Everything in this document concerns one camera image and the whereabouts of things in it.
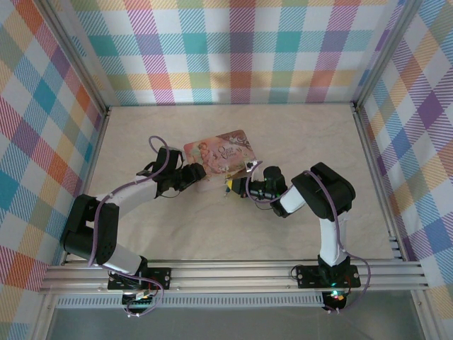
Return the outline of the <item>pink printed box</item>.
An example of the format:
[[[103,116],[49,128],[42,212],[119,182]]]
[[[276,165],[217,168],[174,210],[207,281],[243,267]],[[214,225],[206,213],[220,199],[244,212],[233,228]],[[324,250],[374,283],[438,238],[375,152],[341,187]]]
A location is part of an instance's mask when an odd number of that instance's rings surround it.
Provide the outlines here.
[[[257,160],[243,130],[190,142],[183,150],[189,164],[201,164],[206,172],[206,177],[195,184],[199,193],[226,185],[232,176],[247,172],[247,163]]]

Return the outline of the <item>small circuit board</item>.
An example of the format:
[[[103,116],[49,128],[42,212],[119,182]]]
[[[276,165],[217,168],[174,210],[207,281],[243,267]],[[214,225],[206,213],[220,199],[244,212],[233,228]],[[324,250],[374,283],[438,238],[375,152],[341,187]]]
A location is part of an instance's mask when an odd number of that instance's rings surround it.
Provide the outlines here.
[[[338,290],[323,293],[323,303],[327,310],[341,310],[346,306],[347,294]]]
[[[138,292],[125,292],[122,294],[121,303],[130,309],[144,309],[154,302],[155,294],[149,290]]]

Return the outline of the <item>aluminium floor frame bar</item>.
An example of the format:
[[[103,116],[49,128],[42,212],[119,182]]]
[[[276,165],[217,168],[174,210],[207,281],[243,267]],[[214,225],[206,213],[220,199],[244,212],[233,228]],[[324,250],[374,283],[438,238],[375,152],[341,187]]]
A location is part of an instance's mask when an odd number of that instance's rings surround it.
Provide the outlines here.
[[[111,110],[112,107],[108,107],[103,115],[96,146],[88,163],[88,177],[84,181],[81,194],[74,200],[60,238],[60,245],[67,254],[72,254],[85,260],[89,260],[91,256],[93,243],[93,228],[88,226],[87,223],[94,221],[96,208],[98,207],[97,200],[88,195],[88,190],[93,179]]]
[[[401,235],[398,231],[396,226],[396,221],[394,218],[394,214],[391,210],[391,206],[389,204],[389,200],[385,194],[385,187],[380,176],[379,167],[377,164],[376,159],[374,158],[371,140],[367,134],[365,124],[362,121],[360,111],[356,108],[354,102],[350,104],[352,116],[355,121],[355,125],[357,128],[357,132],[360,138],[360,142],[362,144],[363,151],[365,153],[365,159],[367,160],[367,165],[369,168],[369,172],[372,177],[372,182],[374,185],[374,189],[377,194],[377,200],[379,202],[379,206],[381,208],[382,214],[384,216],[384,220],[386,223],[387,232],[389,234],[389,241],[391,244],[392,251],[394,253],[394,258],[400,261],[407,261],[407,253],[404,245],[401,243]]]

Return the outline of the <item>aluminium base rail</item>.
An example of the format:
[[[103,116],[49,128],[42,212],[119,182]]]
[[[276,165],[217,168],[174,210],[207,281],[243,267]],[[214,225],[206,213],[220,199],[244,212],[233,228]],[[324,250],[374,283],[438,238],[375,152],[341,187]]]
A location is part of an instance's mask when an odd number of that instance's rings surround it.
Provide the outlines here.
[[[282,293],[297,291],[297,261],[155,261],[171,268],[170,293]],[[425,290],[428,281],[418,262],[397,259],[354,261],[361,285],[370,290]],[[106,293],[108,274],[83,261],[48,268],[40,293]]]

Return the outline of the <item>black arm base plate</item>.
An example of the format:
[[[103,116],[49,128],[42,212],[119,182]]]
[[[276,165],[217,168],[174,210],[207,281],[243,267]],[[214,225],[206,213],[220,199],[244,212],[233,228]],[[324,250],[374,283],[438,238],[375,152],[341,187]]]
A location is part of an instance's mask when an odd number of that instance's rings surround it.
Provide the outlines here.
[[[344,268],[323,266],[297,266],[298,288],[359,288],[360,275],[357,266]]]
[[[151,279],[159,282],[164,290],[170,288],[171,282],[171,268],[150,268],[147,267],[140,271],[137,276],[141,279],[127,278],[117,273],[108,272],[108,286],[109,290],[156,290],[158,287],[153,283],[143,280],[143,278]]]

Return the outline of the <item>aluminium frame post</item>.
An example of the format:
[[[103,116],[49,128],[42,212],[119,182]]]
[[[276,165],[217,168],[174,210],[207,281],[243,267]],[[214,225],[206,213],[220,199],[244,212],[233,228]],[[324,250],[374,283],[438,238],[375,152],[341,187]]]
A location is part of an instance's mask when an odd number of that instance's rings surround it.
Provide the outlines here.
[[[407,31],[411,21],[417,14],[423,0],[405,0],[400,14],[396,17],[392,29],[387,34],[382,43],[382,48],[377,55],[375,63],[370,68],[370,71],[360,87],[360,91],[352,100],[353,107],[357,113],[360,112],[366,100],[372,94],[373,89],[382,75],[386,65],[394,55],[398,44]]]
[[[86,87],[88,94],[95,101],[97,107],[103,114],[108,114],[109,106],[105,104],[95,81],[92,79],[88,69],[86,68],[80,53],[76,50],[75,44],[72,42],[70,34],[68,34],[64,25],[57,15],[57,11],[53,9],[50,0],[36,0],[46,10],[51,26],[56,30],[57,39],[63,47],[64,52],[69,57],[71,65],[75,68],[76,73],[80,76],[81,82]]]

